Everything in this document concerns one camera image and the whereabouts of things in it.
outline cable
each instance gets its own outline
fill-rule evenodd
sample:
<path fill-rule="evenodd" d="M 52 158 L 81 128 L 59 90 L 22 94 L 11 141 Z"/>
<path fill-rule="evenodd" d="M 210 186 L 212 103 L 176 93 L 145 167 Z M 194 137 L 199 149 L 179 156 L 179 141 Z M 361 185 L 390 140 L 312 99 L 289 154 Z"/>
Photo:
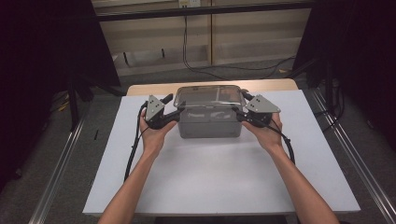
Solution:
<path fill-rule="evenodd" d="M 210 75 L 212 77 L 216 77 L 216 78 L 219 78 L 219 79 L 222 79 L 222 80 L 229 81 L 230 79 L 228 79 L 228 78 L 219 77 L 219 76 L 216 76 L 216 75 L 208 73 L 208 72 L 198 71 L 198 70 L 195 70 L 194 68 L 192 68 L 189 65 L 189 63 L 187 62 L 187 17 L 186 16 L 184 17 L 184 24 L 185 24 L 185 26 L 184 26 L 184 41 L 183 41 L 183 63 L 184 63 L 184 65 L 186 65 L 186 67 L 192 72 L 207 74 L 207 75 Z"/>
<path fill-rule="evenodd" d="M 55 102 L 57 102 L 57 101 L 59 101 L 60 99 L 62 99 L 62 98 L 65 98 L 65 100 L 66 99 L 68 99 L 69 98 L 69 96 L 67 95 L 68 94 L 68 92 L 67 91 L 65 91 L 64 93 L 62 93 L 62 95 L 61 96 L 59 96 L 58 98 L 56 98 L 55 100 L 52 100 L 52 103 L 55 103 Z"/>
<path fill-rule="evenodd" d="M 336 91 L 335 95 L 336 95 L 336 104 L 335 105 L 337 107 L 339 107 L 339 113 L 338 113 L 338 115 L 334 116 L 334 121 L 329 126 L 327 126 L 326 128 L 324 128 L 322 130 L 323 133 L 328 131 L 332 126 L 334 126 L 337 122 L 339 122 L 340 118 L 343 117 L 343 115 L 344 115 L 344 111 L 345 111 L 345 95 L 344 95 L 344 92 L 341 89 L 341 85 L 339 85 L 337 87 L 337 91 Z M 325 110 L 325 111 L 319 112 L 319 113 L 325 114 L 325 113 L 328 113 L 328 112 L 329 112 L 328 110 Z"/>
<path fill-rule="evenodd" d="M 280 129 L 279 129 L 279 127 L 277 126 L 277 124 L 275 123 L 275 121 L 272 119 L 272 122 L 275 124 L 275 126 L 277 127 L 277 129 L 271 127 L 271 126 L 268 125 L 268 124 L 265 124 L 265 123 L 261 122 L 260 120 L 257 120 L 257 119 L 256 119 L 255 121 L 257 121 L 261 126 L 264 126 L 265 128 L 268 128 L 269 130 L 272 130 L 272 131 L 274 131 L 274 132 L 280 134 L 280 136 L 282 136 L 283 141 L 284 141 L 285 144 L 286 144 L 286 147 L 288 147 L 290 160 L 291 160 L 294 164 L 296 164 L 296 161 L 295 161 L 295 159 L 294 159 L 294 151 L 293 151 L 293 148 L 291 147 L 291 143 L 290 143 L 291 140 L 290 140 L 285 134 L 283 134 L 283 133 L 280 131 Z"/>
<path fill-rule="evenodd" d="M 143 109 L 147 106 L 148 106 L 148 102 L 146 101 L 145 103 L 142 104 L 142 106 L 140 106 L 139 113 L 137 114 L 136 135 L 134 137 L 134 145 L 132 146 L 131 155 L 129 156 L 128 164 L 126 166 L 124 182 L 128 178 L 129 173 L 131 172 L 131 165 L 132 165 L 132 161 L 134 160 L 134 154 L 136 153 L 137 146 L 139 145 L 140 136 L 143 134 L 143 132 L 147 130 L 146 129 L 145 131 L 143 131 L 139 136 L 140 116 L 142 115 Z"/>
<path fill-rule="evenodd" d="M 273 76 L 273 75 L 275 74 L 275 72 L 276 72 L 277 67 L 280 66 L 282 63 L 287 62 L 287 61 L 290 60 L 290 59 L 295 59 L 295 56 L 291 56 L 291 57 L 289 57 L 289 58 L 287 58 L 287 59 L 284 59 L 284 60 L 280 61 L 278 64 L 272 66 L 272 67 L 275 67 L 275 68 L 274 68 L 274 70 L 270 73 L 270 75 L 268 75 L 268 76 L 266 76 L 266 77 L 261 77 L 260 79 L 265 79 L 265 78 L 268 78 L 268 77 Z"/>
<path fill-rule="evenodd" d="M 329 113 L 329 110 L 324 110 L 324 111 L 315 112 L 315 113 L 314 113 L 314 116 L 315 116 L 315 118 L 318 118 L 319 116 L 324 115 L 324 114 L 326 114 L 326 113 Z"/>
<path fill-rule="evenodd" d="M 248 71 L 261 71 L 261 70 L 275 68 L 274 71 L 269 76 L 267 76 L 267 77 L 270 77 L 270 76 L 272 76 L 275 73 L 276 68 L 278 66 L 280 66 L 282 63 L 285 63 L 286 61 L 288 61 L 290 59 L 294 59 L 295 58 L 295 55 L 293 55 L 293 56 L 291 56 L 291 57 L 289 57 L 287 59 L 284 59 L 284 60 L 280 61 L 279 63 L 277 63 L 275 65 L 271 65 L 271 66 L 268 66 L 268 67 L 262 67 L 262 68 L 245 68 L 245 67 L 225 66 L 225 65 L 215 65 L 215 66 L 206 66 L 206 67 L 191 67 L 189 65 L 189 62 L 187 61 L 187 16 L 184 17 L 184 24 L 185 24 L 185 26 L 184 26 L 184 39 L 183 39 L 183 63 L 190 71 L 195 72 L 195 73 L 202 73 L 202 74 L 210 75 L 212 77 L 216 77 L 216 78 L 219 78 L 219 79 L 222 79 L 222 80 L 230 80 L 228 78 L 219 77 L 219 76 L 217 76 L 215 74 L 212 74 L 212 73 L 209 73 L 209 72 L 204 72 L 202 70 L 210 69 L 210 68 L 232 68 L 232 69 L 240 69 L 240 70 L 248 70 Z"/>

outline container lid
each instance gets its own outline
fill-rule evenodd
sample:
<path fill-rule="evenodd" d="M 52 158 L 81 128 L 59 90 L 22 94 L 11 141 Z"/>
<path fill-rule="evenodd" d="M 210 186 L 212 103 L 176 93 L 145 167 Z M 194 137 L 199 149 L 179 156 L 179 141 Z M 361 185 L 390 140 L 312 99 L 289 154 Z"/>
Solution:
<path fill-rule="evenodd" d="M 245 104 L 241 89 L 234 85 L 182 87 L 177 90 L 174 101 L 175 107 L 232 107 Z"/>

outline gray plastic container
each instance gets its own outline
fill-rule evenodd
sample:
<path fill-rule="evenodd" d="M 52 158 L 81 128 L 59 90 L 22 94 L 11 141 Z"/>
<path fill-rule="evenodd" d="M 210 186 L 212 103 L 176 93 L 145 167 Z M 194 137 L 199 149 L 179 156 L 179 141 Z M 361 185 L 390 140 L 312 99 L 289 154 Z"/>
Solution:
<path fill-rule="evenodd" d="M 246 104 L 238 86 L 193 86 L 178 89 L 175 107 L 184 107 L 178 128 L 182 138 L 238 137 L 242 125 L 232 107 Z"/>

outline table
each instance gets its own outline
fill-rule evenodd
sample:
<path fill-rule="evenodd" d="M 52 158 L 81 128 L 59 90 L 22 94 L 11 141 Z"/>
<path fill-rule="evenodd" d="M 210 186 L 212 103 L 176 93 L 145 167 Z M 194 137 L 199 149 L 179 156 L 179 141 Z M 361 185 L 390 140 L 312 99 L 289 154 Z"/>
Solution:
<path fill-rule="evenodd" d="M 359 205 L 304 95 L 293 80 L 250 80 L 132 86 L 123 97 L 84 214 L 100 216 L 123 181 L 138 107 L 148 94 L 181 86 L 234 84 L 262 93 L 282 109 L 283 133 L 291 139 L 297 167 L 335 212 Z M 165 114 L 175 110 L 165 108 Z M 142 153 L 135 154 L 133 167 Z M 240 216 L 293 213 L 289 194 L 271 158 L 253 134 L 238 138 L 182 139 L 175 127 L 166 136 L 136 213 L 143 216 Z"/>

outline wrist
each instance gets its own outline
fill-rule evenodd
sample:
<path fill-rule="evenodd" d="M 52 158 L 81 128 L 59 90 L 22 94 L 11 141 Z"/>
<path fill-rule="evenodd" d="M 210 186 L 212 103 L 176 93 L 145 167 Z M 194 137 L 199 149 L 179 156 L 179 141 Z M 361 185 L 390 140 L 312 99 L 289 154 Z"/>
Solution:
<path fill-rule="evenodd" d="M 158 152 L 156 152 L 156 150 L 145 147 L 140 160 L 154 162 L 157 156 Z"/>
<path fill-rule="evenodd" d="M 282 147 L 282 145 L 274 145 L 270 148 L 268 148 L 268 153 L 270 156 L 274 158 L 279 158 L 279 157 L 288 157 L 288 155 L 285 152 L 285 149 Z"/>

